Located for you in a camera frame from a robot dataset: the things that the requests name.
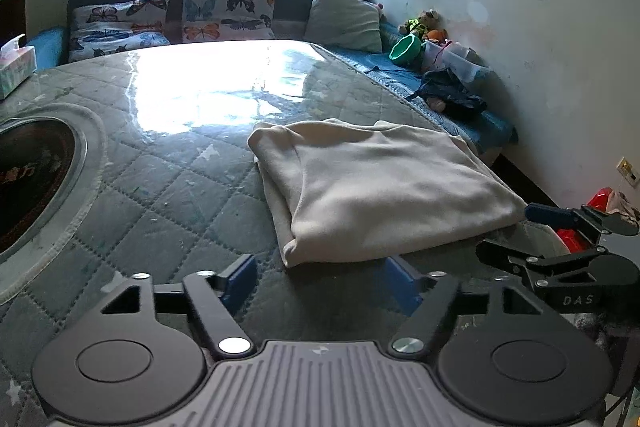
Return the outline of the cream white garment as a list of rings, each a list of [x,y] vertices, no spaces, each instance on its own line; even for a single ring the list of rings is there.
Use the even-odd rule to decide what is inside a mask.
[[[379,120],[258,124],[254,154],[287,268],[424,251],[524,218],[460,136]]]

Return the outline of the dark clothes pile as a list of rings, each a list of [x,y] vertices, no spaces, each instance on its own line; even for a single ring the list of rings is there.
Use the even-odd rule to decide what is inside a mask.
[[[476,121],[487,109],[487,103],[466,89],[450,68],[426,72],[419,88],[408,95],[406,101],[416,98],[433,112],[463,122]]]

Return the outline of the red object on floor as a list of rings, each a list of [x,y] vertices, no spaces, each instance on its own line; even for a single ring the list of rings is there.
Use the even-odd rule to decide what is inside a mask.
[[[622,223],[620,215],[608,211],[613,195],[612,187],[601,188],[587,204],[573,209],[554,226],[555,233],[571,254],[589,251],[599,243],[602,235],[618,231]]]

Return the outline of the grey quilted star table cover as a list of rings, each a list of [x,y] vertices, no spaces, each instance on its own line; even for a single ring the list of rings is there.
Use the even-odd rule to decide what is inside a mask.
[[[45,70],[1,113],[54,102],[102,119],[106,163],[70,241],[1,308],[3,425],[44,424],[28,380],[38,349],[139,271],[171,283],[254,255],[257,284],[238,319],[257,339],[382,339],[400,325],[380,262],[285,269],[246,144],[259,121],[427,127],[388,81],[302,42],[185,44]]]

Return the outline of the clear plastic storage box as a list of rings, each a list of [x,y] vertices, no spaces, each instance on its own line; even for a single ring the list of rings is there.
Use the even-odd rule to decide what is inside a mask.
[[[450,69],[464,83],[480,84],[488,79],[492,70],[471,60],[472,49],[457,42],[446,42],[442,46],[431,41],[424,43],[423,70]]]

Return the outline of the plush toy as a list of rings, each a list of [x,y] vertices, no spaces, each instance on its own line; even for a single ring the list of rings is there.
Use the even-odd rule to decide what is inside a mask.
[[[417,17],[405,20],[397,30],[403,36],[415,35],[421,41],[443,43],[448,39],[448,32],[442,27],[440,16],[433,9],[421,11]]]

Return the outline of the right butterfly cushion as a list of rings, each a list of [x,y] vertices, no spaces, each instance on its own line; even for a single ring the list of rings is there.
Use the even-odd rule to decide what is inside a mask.
[[[271,40],[276,0],[183,0],[182,42]]]

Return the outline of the butterfly cushion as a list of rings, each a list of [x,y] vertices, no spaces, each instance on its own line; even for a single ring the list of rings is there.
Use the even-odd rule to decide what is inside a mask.
[[[73,9],[68,61],[167,46],[164,29],[169,0],[132,0]]]
[[[276,0],[183,0],[182,42],[271,40]]]

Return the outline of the blue corner sofa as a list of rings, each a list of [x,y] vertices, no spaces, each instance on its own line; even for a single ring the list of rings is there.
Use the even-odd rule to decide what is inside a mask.
[[[480,97],[491,75],[451,42],[434,11],[395,28],[379,20],[357,35],[321,0],[70,0],[66,23],[29,40],[41,69],[170,44],[307,40],[412,102],[429,120],[470,139],[480,153],[518,142],[514,124]]]

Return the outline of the left butterfly cushion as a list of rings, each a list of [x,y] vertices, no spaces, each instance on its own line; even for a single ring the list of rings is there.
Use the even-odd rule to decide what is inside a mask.
[[[164,29],[169,0],[132,0],[73,9],[68,61],[167,46]]]

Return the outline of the grey square pillow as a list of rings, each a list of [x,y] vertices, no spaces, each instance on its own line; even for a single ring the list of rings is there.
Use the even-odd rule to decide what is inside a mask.
[[[312,0],[304,39],[322,46],[381,53],[381,12],[361,0]]]

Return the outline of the tissue box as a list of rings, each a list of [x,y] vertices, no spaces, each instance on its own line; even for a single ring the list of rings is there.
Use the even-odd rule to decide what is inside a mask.
[[[0,100],[4,101],[23,81],[37,70],[34,46],[21,46],[24,34],[10,39],[1,47]]]

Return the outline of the wall socket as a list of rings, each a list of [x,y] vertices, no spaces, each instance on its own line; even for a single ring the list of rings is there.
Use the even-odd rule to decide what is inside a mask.
[[[631,187],[639,184],[640,174],[626,157],[620,158],[616,170]]]

